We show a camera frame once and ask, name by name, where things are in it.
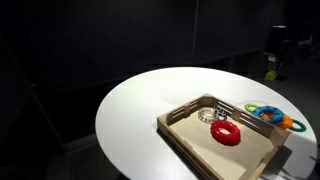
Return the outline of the wooden slatted tray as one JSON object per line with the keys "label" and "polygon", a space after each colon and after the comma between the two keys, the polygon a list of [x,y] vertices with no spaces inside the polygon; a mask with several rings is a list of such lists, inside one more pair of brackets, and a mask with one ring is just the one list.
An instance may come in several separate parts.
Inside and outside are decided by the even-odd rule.
{"label": "wooden slatted tray", "polygon": [[[223,145],[212,137],[206,111],[211,108],[224,111],[226,121],[240,130],[237,145]],[[159,116],[157,127],[201,180],[257,180],[289,136],[210,94]]]}

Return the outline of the yellow object in background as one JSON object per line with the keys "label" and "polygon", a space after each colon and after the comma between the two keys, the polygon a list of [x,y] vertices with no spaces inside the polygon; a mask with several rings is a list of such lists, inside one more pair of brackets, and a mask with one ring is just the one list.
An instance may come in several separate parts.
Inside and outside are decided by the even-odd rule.
{"label": "yellow object in background", "polygon": [[270,70],[265,74],[264,79],[266,81],[273,81],[276,78],[277,72],[274,70]]}

